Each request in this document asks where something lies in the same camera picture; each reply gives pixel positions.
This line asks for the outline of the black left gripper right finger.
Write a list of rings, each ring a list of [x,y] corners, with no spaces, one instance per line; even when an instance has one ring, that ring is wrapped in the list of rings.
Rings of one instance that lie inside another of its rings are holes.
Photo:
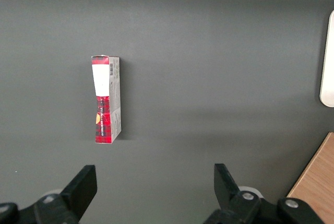
[[[220,208],[204,223],[323,223],[301,199],[281,198],[276,204],[249,190],[240,190],[223,163],[214,165],[214,192]]]

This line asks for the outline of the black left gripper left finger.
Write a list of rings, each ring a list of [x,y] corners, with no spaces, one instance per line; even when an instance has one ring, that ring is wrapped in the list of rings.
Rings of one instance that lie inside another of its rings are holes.
[[[1,203],[1,223],[79,223],[96,193],[96,167],[86,165],[60,193],[49,193],[27,208]]]

